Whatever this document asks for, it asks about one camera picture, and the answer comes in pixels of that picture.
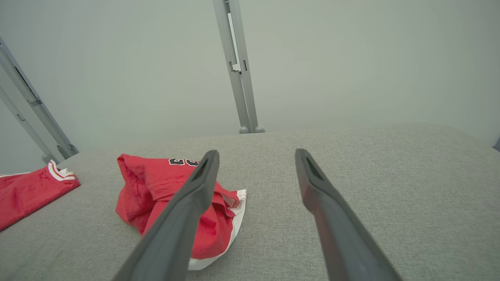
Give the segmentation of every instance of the red garment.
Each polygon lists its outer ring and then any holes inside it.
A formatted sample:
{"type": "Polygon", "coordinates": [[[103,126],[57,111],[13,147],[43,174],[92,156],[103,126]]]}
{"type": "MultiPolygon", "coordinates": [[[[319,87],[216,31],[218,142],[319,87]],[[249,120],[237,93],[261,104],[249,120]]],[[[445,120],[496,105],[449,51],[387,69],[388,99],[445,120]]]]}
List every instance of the red garment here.
{"type": "Polygon", "coordinates": [[[80,186],[73,172],[54,161],[23,174],[0,174],[0,231],[80,186]]]}
{"type": "MultiPolygon", "coordinates": [[[[198,165],[197,161],[185,159],[148,159],[126,154],[117,161],[125,186],[119,193],[116,212],[123,221],[135,226],[142,236],[198,165]]],[[[244,197],[238,196],[241,191],[227,191],[215,183],[212,205],[201,216],[191,258],[218,258],[227,250],[232,243],[233,211],[238,210],[241,199],[246,198],[246,193],[244,197]]]]}

